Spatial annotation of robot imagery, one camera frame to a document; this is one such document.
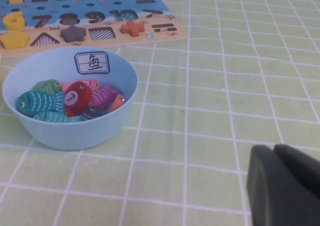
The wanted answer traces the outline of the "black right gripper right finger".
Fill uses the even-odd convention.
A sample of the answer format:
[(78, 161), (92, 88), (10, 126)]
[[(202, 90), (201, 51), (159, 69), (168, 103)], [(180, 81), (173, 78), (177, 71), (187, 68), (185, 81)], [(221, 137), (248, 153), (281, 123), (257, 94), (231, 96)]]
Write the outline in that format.
[(300, 184), (319, 198), (320, 162), (286, 144), (275, 145), (274, 152)]

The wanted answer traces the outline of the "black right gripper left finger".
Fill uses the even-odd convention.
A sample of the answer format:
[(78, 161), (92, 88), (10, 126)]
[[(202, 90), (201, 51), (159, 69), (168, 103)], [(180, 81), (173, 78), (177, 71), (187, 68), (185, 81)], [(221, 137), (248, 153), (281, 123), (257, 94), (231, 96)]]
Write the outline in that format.
[(300, 184), (274, 149), (252, 147), (246, 185), (253, 225), (319, 225), (320, 198)]

